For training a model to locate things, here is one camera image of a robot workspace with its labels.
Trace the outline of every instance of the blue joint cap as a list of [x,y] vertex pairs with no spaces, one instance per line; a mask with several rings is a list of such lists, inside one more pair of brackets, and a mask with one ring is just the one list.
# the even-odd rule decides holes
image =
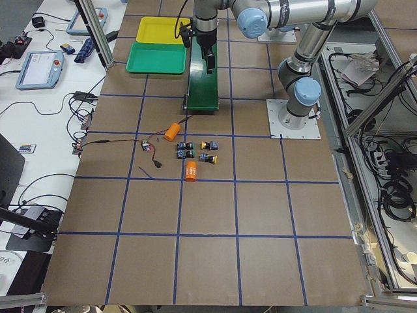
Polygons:
[[257,38],[266,31],[268,19],[258,8],[246,8],[237,17],[237,25],[245,37]]
[[300,78],[294,88],[295,97],[304,106],[313,106],[321,95],[320,84],[311,77]]

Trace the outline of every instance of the metal base plate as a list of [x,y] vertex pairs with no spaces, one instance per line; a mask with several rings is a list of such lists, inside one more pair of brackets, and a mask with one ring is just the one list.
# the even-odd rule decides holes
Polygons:
[[282,33],[280,36],[274,36],[272,33],[266,31],[261,36],[258,37],[258,42],[267,42],[267,43],[285,43],[285,44],[296,44],[297,39],[295,37],[294,31],[288,31]]
[[303,129],[291,130],[284,127],[278,120],[278,113],[283,106],[287,105],[288,100],[284,99],[268,99],[266,107],[268,109],[269,129],[271,138],[288,138],[288,139],[321,139],[319,127],[316,119],[309,119]]

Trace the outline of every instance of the sticker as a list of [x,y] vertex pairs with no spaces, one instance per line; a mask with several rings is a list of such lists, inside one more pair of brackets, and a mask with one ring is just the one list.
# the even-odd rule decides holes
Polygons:
[[36,145],[23,144],[19,147],[20,153],[34,153]]

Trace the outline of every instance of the green tray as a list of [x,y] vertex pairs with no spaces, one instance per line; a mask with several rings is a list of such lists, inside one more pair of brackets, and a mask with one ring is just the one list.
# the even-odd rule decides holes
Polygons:
[[182,74],[187,50],[182,44],[144,44],[134,42],[126,70],[131,73]]

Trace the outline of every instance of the cup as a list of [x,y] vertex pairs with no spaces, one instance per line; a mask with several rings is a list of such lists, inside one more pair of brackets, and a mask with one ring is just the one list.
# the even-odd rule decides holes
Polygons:
[[412,252],[412,251],[407,252],[406,254],[403,254],[403,259],[407,263],[416,265],[417,264],[417,253]]

